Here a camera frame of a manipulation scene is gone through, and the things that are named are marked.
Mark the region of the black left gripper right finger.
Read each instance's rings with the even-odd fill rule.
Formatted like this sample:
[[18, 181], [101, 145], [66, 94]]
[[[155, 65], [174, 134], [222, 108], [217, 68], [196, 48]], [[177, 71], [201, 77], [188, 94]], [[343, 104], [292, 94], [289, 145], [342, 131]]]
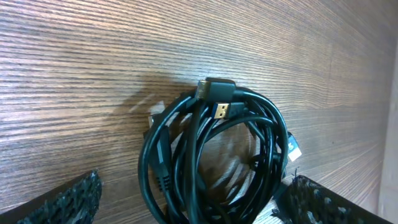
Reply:
[[273, 189], [272, 216], [289, 224], [392, 224], [304, 175]]

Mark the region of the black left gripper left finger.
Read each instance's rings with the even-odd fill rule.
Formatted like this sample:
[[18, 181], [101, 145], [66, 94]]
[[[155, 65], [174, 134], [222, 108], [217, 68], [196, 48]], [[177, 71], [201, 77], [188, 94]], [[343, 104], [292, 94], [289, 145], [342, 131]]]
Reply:
[[1, 223], [93, 223], [101, 194], [98, 171], [91, 170], [1, 214]]

